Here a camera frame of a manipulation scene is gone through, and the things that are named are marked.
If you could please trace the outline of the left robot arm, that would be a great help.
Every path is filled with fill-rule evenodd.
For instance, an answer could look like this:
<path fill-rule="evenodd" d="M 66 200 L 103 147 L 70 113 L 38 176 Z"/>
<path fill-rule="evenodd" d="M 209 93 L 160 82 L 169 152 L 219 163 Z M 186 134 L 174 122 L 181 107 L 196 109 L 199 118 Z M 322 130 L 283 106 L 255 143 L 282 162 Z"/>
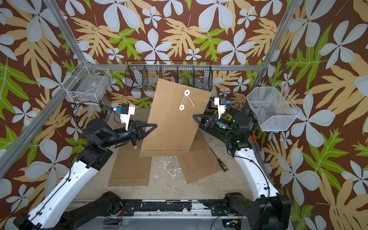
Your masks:
<path fill-rule="evenodd" d="M 66 211 L 66 208 L 107 163 L 113 153 L 111 146 L 136 145 L 157 128 L 156 124 L 147 122 L 130 120 L 129 123 L 131 129 L 125 130 L 112 129 L 102 118 L 90 121 L 82 132 L 89 143 L 76 156 L 65 177 L 35 209 L 17 216 L 14 226 L 19 230 L 76 230 L 97 216 L 116 213 L 121 199 L 112 192 L 78 209 Z"/>

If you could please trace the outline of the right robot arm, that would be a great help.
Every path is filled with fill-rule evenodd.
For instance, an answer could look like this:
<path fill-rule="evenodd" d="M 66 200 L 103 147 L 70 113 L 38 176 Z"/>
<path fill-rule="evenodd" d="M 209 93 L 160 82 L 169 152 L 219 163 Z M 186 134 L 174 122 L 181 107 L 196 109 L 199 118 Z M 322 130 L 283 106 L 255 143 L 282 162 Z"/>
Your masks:
<path fill-rule="evenodd" d="M 255 120 L 244 112 L 237 112 L 231 120 L 210 115 L 193 115 L 193 119 L 202 130 L 225 143 L 227 153 L 240 165 L 251 188 L 253 199 L 227 193 L 225 211 L 246 217 L 253 230 L 286 230 L 291 201 L 272 185 L 255 156 L 248 140 Z"/>

